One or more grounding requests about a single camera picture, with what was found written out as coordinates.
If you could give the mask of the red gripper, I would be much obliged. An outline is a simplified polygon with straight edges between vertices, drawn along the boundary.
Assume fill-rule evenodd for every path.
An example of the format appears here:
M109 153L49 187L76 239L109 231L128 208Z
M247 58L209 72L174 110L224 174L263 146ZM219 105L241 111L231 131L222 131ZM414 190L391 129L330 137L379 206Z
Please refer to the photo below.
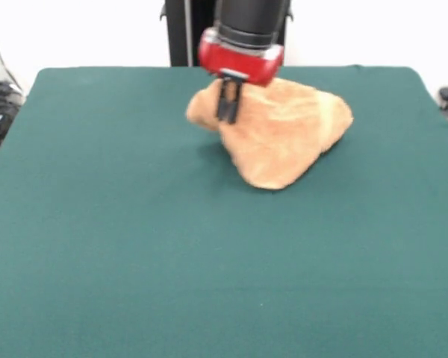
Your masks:
M283 59L282 45L272 44L267 49L256 51L236 47L220 40L216 28L204 30L199 43L199 63L206 71L263 87L276 76ZM217 102L217 118L220 121L227 116L227 110L228 123L237 121L241 92L242 81L222 78Z

